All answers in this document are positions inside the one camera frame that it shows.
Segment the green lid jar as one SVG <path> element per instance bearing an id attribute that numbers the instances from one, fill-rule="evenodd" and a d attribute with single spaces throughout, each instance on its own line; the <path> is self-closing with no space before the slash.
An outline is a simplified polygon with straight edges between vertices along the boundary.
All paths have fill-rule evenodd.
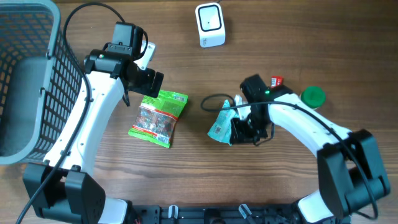
<path id="1" fill-rule="evenodd" d="M 326 94 L 318 86 L 309 86 L 302 92 L 300 99 L 309 108 L 317 109 L 325 103 Z"/>

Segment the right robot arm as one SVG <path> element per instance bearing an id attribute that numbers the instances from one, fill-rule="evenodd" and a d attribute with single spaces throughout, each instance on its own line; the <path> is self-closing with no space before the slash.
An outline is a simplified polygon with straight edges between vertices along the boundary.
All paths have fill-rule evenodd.
<path id="1" fill-rule="evenodd" d="M 300 199 L 305 223 L 342 220 L 368 205 L 378 217 L 377 200 L 390 194 L 375 137 L 367 130 L 350 131 L 327 120 L 303 103 L 290 88 L 269 88 L 259 75 L 246 78 L 240 89 L 250 112 L 231 121 L 231 144 L 268 141 L 267 126 L 280 126 L 317 158 L 319 189 Z"/>

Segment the green candy bag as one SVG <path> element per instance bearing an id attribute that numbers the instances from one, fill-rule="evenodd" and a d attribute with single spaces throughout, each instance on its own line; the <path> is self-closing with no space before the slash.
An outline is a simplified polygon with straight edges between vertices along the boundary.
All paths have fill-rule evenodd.
<path id="1" fill-rule="evenodd" d="M 169 148 L 187 101 L 187 95 L 165 90 L 160 90 L 157 98 L 145 96 L 128 135 Z"/>

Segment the red coffee stick sachet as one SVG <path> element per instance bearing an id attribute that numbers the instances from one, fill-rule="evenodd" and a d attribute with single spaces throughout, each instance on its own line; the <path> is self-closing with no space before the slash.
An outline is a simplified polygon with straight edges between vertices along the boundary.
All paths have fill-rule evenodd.
<path id="1" fill-rule="evenodd" d="M 277 87 L 279 85 L 282 85 L 284 82 L 284 78 L 282 76 L 272 76 L 271 77 L 271 87 Z"/>

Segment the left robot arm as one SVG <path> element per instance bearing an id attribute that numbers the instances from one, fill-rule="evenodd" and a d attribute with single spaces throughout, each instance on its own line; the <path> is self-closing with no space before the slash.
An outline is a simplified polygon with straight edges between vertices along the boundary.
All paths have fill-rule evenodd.
<path id="1" fill-rule="evenodd" d="M 129 92 L 157 97 L 163 74 L 149 69 L 154 54 L 139 26 L 117 22 L 112 41 L 86 57 L 83 85 L 61 134 L 41 164 L 23 175 L 27 208 L 65 223 L 139 223 L 129 200 L 106 195 L 93 178 L 98 146 L 119 101 Z"/>

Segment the teal snack packet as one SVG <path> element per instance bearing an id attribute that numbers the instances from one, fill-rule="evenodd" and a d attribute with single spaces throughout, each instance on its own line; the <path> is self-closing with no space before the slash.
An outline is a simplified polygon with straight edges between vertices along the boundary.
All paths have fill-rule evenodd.
<path id="1" fill-rule="evenodd" d="M 231 128 L 231 120 L 233 118 L 239 118 L 239 115 L 235 110 L 222 110 L 220 111 L 215 123 L 212 125 L 210 130 L 208 131 L 208 136 L 215 141 L 229 144 L 232 128 Z"/>

